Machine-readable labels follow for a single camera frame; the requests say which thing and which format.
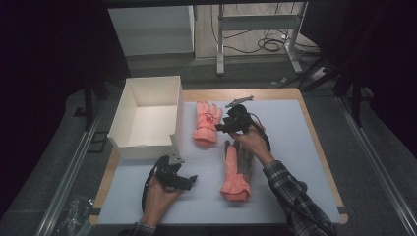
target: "sleeve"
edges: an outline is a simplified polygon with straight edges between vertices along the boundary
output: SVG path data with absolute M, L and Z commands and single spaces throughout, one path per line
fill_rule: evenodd
M 335 235 L 328 216 L 307 195 L 307 185 L 297 181 L 282 162 L 276 160 L 266 165 L 264 173 L 270 188 L 287 215 L 288 226 L 294 235 L 327 235 L 303 214 L 309 215 L 329 230 L 331 235 Z
M 135 223 L 135 226 L 131 230 L 123 230 L 117 236 L 153 236 L 155 233 L 156 227 Z

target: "orange glove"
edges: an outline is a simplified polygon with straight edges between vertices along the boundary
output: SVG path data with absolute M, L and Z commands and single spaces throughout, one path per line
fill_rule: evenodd
M 235 141 L 233 145 L 225 142 L 226 178 L 220 189 L 221 195 L 233 202 L 245 202 L 251 196 L 249 178 L 254 155 Z
M 197 128 L 194 131 L 194 140 L 205 148 L 217 142 L 217 130 L 214 125 L 218 124 L 222 110 L 214 104 L 211 106 L 206 101 L 197 102 Z

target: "open cardboard box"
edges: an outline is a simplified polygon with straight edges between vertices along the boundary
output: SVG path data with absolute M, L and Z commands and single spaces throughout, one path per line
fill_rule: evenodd
M 125 159 L 180 157 L 182 110 L 180 77 L 127 79 L 107 137 Z

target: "plastic bag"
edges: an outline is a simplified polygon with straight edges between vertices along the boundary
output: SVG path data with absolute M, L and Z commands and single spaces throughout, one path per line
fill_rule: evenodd
M 89 212 L 94 200 L 75 195 L 70 201 L 67 217 L 54 232 L 54 236 L 87 236 L 93 231 L 94 225 L 89 223 Z

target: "metal stand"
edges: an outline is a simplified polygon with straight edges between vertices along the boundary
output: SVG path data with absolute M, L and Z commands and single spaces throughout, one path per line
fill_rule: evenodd
M 285 51 L 295 73 L 301 74 L 303 70 L 295 56 L 294 46 L 305 9 L 306 3 L 303 2 L 297 15 L 224 17 L 223 5 L 218 5 L 217 74 L 224 75 L 223 32 L 227 30 L 293 30 L 289 43 L 285 44 Z

